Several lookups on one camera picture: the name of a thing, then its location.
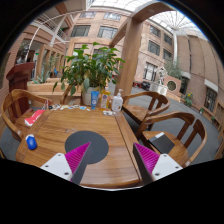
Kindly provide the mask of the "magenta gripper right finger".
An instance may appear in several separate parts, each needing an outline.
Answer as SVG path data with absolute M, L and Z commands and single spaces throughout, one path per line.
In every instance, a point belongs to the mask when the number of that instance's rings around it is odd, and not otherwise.
M 151 149 L 138 143 L 133 144 L 133 154 L 144 185 L 182 169 L 182 167 L 168 154 L 157 154 Z

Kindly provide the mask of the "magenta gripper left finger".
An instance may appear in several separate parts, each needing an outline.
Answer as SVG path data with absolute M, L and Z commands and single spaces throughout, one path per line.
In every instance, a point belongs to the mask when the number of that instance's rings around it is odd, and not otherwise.
M 91 143 L 88 142 L 66 154 L 55 154 L 41 169 L 79 185 L 90 157 Z

